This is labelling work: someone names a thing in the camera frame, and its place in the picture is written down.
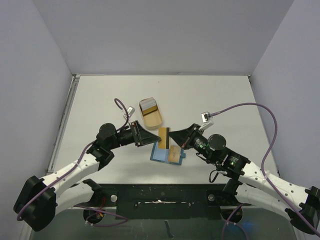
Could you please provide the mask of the gold credit card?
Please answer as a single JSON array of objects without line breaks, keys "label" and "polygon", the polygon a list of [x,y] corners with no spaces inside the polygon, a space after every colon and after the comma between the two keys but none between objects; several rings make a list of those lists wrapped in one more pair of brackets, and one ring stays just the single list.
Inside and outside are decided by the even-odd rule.
[{"label": "gold credit card", "polygon": [[166,149],[169,150],[171,147],[171,140],[170,140],[170,128],[169,127],[160,127],[158,129],[158,136],[160,137],[160,141],[158,142],[159,149]]},{"label": "gold credit card", "polygon": [[180,162],[181,148],[172,145],[169,150],[168,162],[178,164]]}]

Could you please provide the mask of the blue leather card holder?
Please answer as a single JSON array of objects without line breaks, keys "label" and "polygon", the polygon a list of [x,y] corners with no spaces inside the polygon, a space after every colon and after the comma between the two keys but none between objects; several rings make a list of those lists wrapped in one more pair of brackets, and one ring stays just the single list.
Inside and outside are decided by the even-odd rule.
[{"label": "blue leather card holder", "polygon": [[182,148],[180,148],[180,160],[179,163],[170,163],[168,162],[168,156],[169,156],[170,149],[159,149],[158,143],[154,143],[150,155],[150,160],[165,164],[172,164],[172,165],[178,165],[180,166],[182,164],[182,160],[186,157],[186,154]]}]

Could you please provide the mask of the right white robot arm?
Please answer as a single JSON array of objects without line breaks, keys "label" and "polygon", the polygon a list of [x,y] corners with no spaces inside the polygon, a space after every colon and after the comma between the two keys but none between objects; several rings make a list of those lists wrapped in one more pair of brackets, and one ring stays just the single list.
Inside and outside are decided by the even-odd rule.
[{"label": "right white robot arm", "polygon": [[182,149],[194,149],[207,164],[216,167],[229,180],[222,192],[230,205],[237,201],[279,214],[298,230],[319,235],[320,190],[302,187],[267,172],[248,158],[229,149],[220,134],[203,136],[203,128],[193,124],[188,128],[170,131],[169,137]]}]

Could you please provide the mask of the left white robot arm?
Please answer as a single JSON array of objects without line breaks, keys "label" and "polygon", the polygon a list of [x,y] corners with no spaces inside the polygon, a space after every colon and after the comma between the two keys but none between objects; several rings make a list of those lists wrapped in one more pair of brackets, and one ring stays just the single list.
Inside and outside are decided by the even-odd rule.
[{"label": "left white robot arm", "polygon": [[130,144],[142,147],[160,140],[137,120],[123,130],[117,130],[112,123],[103,124],[96,139],[84,148],[76,161],[52,174],[26,180],[13,207],[16,219],[26,222],[36,232],[44,229],[56,215],[58,197],[84,177],[107,166],[115,156],[113,149]]}]

